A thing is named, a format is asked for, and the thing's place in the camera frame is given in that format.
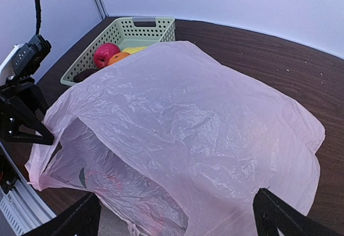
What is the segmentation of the orange fruit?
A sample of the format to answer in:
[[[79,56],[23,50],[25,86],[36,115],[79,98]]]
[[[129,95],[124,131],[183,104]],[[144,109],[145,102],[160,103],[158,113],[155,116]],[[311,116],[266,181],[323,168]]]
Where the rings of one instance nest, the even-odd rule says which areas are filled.
[[[126,57],[128,57],[128,56],[130,56],[130,53],[127,53],[127,52],[119,52],[119,53],[113,55],[113,56],[109,59],[107,65],[108,65],[108,66],[113,65],[113,64],[117,63],[118,61],[120,61],[120,60],[122,60],[122,59],[124,59],[124,58],[126,58]]]

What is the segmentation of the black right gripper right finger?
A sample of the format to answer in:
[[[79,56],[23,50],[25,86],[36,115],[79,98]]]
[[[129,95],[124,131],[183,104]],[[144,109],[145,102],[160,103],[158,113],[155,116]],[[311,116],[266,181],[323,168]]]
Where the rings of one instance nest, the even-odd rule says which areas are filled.
[[[259,189],[255,195],[253,210],[258,235],[339,235],[304,216],[266,188]]]

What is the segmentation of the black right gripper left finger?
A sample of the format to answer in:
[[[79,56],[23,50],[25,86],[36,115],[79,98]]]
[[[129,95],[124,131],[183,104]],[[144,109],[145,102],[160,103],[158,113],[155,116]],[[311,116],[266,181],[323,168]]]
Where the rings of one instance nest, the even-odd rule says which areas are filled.
[[[37,228],[25,233],[26,236],[97,236],[101,206],[97,196],[88,193],[61,214]]]

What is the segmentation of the pink red apple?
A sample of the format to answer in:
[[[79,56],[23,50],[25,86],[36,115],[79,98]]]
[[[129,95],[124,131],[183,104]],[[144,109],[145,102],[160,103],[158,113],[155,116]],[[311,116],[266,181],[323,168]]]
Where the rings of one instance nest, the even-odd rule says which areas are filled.
[[[108,65],[108,61],[117,53],[120,48],[113,43],[100,45],[94,53],[94,63],[97,68],[102,69]]]

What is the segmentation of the pink plastic bag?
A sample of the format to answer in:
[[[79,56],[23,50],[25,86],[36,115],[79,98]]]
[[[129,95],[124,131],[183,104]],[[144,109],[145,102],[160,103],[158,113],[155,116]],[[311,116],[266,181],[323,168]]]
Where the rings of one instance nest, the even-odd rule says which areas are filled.
[[[255,235],[268,188],[309,213],[321,122],[187,41],[158,43],[65,91],[26,164],[37,190],[93,192],[132,235]]]

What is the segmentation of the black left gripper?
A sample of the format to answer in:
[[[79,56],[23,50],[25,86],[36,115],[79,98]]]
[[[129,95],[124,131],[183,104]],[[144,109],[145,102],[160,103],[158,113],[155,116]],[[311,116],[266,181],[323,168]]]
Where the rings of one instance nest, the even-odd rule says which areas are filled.
[[[1,86],[1,139],[6,142],[52,145],[54,136],[37,118],[49,106],[40,88],[32,82]]]

